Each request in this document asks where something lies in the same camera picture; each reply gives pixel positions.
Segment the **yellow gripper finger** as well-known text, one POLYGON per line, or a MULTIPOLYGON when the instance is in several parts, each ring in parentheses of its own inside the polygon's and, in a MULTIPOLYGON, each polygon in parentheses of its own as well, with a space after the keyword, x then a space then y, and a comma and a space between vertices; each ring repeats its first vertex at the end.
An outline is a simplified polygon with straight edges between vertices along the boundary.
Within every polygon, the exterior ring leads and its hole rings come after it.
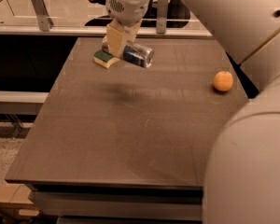
POLYGON ((141 26, 141 21, 137 22, 136 24, 132 26, 127 26, 122 24, 120 21, 115 20, 115 27, 116 27, 116 39, 119 42, 123 41, 131 41, 134 42, 136 39, 136 36, 138 34, 138 31, 141 26))
POLYGON ((121 26, 115 27, 108 24, 106 26, 106 40, 108 51, 113 56, 121 58, 127 43, 127 34, 125 33, 125 30, 121 26))

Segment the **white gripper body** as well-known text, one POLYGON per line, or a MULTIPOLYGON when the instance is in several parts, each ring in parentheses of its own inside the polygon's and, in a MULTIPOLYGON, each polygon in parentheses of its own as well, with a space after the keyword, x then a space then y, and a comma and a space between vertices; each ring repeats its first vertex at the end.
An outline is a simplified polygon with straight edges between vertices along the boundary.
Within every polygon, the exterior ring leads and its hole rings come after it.
POLYGON ((110 17, 125 26, 133 26, 147 13, 149 0, 105 0, 110 17))

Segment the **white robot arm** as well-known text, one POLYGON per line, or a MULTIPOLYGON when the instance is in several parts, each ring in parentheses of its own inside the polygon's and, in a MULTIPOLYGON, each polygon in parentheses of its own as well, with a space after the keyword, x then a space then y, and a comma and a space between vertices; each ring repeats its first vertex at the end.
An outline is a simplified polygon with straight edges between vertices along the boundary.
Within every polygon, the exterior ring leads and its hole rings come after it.
POLYGON ((203 224, 280 224, 280 0, 181 0, 258 92, 213 144, 203 224))

